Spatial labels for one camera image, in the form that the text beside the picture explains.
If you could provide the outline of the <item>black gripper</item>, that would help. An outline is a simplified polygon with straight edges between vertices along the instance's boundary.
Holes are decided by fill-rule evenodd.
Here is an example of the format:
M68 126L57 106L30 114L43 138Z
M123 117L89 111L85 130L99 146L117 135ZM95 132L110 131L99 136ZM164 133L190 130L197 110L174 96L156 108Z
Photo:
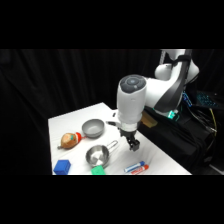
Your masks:
M137 151L140 147L140 141L136 140L135 138L136 131L125 131L123 129L120 129L120 136L125 137L129 141L130 150L134 149L134 143L135 142L135 150Z

